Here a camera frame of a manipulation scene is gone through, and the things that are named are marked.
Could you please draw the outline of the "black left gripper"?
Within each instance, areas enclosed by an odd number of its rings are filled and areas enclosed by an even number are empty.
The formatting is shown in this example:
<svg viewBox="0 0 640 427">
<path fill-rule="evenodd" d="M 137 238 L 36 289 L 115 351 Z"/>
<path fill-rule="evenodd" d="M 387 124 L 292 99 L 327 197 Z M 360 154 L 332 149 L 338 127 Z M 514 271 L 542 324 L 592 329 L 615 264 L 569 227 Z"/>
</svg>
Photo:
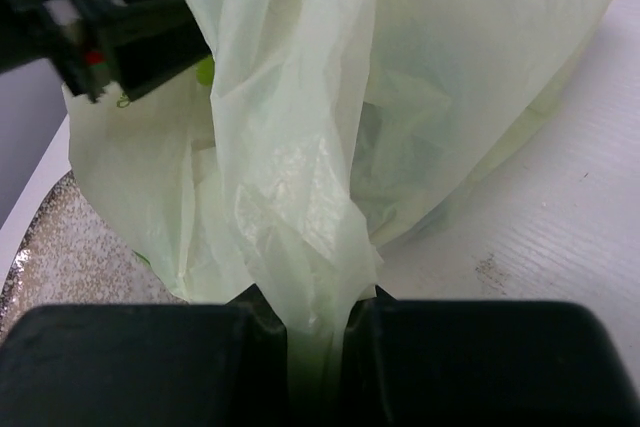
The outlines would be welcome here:
<svg viewBox="0 0 640 427">
<path fill-rule="evenodd" d="M 1 0 L 1 70 L 48 59 L 75 95 L 137 100 L 210 54 L 185 0 Z"/>
</svg>

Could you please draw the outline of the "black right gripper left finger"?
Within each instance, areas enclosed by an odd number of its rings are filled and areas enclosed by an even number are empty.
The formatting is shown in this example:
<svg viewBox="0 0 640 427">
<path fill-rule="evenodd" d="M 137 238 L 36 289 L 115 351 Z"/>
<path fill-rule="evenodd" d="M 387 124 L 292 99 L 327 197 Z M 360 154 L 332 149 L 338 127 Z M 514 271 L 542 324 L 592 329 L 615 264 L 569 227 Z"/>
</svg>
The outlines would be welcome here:
<svg viewBox="0 0 640 427">
<path fill-rule="evenodd" d="M 224 305 L 45 305 L 1 347 L 5 426 L 286 426 L 286 331 Z"/>
</svg>

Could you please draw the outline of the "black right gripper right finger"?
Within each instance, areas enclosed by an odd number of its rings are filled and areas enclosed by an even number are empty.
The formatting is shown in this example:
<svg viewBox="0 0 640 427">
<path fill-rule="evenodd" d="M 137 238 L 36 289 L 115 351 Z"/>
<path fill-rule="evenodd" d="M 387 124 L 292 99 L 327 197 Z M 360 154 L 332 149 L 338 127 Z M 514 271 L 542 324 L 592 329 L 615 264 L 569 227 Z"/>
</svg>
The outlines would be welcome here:
<svg viewBox="0 0 640 427">
<path fill-rule="evenodd" d="M 639 398 L 603 324 L 558 301 L 357 303 L 343 426 L 635 426 Z"/>
</svg>

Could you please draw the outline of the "pale green plastic bag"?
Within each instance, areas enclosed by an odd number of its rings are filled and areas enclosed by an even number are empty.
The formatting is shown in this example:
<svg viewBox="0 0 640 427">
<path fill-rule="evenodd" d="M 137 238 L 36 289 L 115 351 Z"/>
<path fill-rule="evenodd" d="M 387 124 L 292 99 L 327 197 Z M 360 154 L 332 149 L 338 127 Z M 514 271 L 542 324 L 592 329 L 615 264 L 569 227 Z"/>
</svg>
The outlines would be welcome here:
<svg viewBox="0 0 640 427">
<path fill-rule="evenodd" d="M 517 150 L 612 0 L 186 0 L 215 70 L 65 95 L 82 194 L 175 296 L 256 284 L 326 419 L 378 248 Z"/>
</svg>

